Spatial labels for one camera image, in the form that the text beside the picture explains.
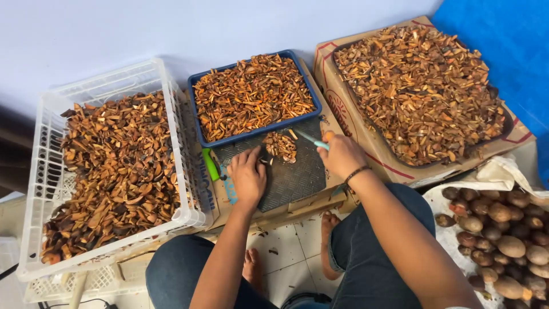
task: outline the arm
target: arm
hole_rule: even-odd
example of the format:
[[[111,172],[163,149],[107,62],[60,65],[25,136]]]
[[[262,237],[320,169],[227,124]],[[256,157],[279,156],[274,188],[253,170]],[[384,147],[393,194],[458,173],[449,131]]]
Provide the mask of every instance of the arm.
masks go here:
[[[351,138],[336,135],[329,145],[329,152],[321,147],[317,151],[326,168],[342,179],[367,165],[364,150]],[[358,194],[381,247],[424,308],[482,308],[446,251],[371,170],[356,174],[349,185]]]
[[[238,201],[200,274],[191,309],[232,308],[242,279],[251,217],[265,191],[265,166],[257,162],[260,147],[236,155],[227,173]]]

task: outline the white wall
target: white wall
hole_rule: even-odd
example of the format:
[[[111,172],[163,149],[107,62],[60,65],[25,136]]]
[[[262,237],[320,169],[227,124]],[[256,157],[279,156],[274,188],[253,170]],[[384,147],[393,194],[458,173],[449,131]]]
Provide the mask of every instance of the white wall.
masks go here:
[[[34,119],[38,95],[152,56],[191,74],[435,12],[442,0],[45,0],[0,8],[0,105]]]

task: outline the black rubber mat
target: black rubber mat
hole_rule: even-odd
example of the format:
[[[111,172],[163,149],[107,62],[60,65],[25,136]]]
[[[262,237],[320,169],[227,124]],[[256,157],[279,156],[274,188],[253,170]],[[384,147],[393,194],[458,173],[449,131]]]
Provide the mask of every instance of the black rubber mat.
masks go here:
[[[288,129],[294,128],[318,140],[321,139],[320,120],[318,118],[305,120],[276,132],[291,137]],[[273,157],[267,153],[265,145],[262,143],[266,135],[265,133],[231,145],[213,148],[213,151],[221,165],[227,167],[235,155],[246,149],[261,145],[261,158],[270,162]],[[324,164],[316,152],[316,146],[300,135],[294,142],[297,148],[296,163],[291,164],[285,162],[282,158],[275,157],[273,165],[266,164],[267,188],[258,205],[261,212],[310,196],[326,187]]]

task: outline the left hand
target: left hand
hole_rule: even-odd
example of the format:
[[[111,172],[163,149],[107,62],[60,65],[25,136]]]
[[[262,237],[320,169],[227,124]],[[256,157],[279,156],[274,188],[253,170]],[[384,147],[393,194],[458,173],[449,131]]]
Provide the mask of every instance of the left hand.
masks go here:
[[[267,184],[265,165],[257,161],[260,150],[261,147],[258,146],[237,154],[227,167],[227,174],[233,180],[238,202],[245,211],[255,211]]]

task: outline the green handle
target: green handle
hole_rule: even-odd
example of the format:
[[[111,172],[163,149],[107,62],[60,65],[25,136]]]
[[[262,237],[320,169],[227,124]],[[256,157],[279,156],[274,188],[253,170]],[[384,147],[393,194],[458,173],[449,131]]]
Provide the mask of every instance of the green handle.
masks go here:
[[[215,167],[214,160],[210,157],[210,151],[209,148],[202,149],[202,157],[204,158],[204,163],[206,164],[206,168],[208,169],[208,173],[210,173],[211,181],[216,181],[219,179],[219,173],[217,172],[217,168]]]

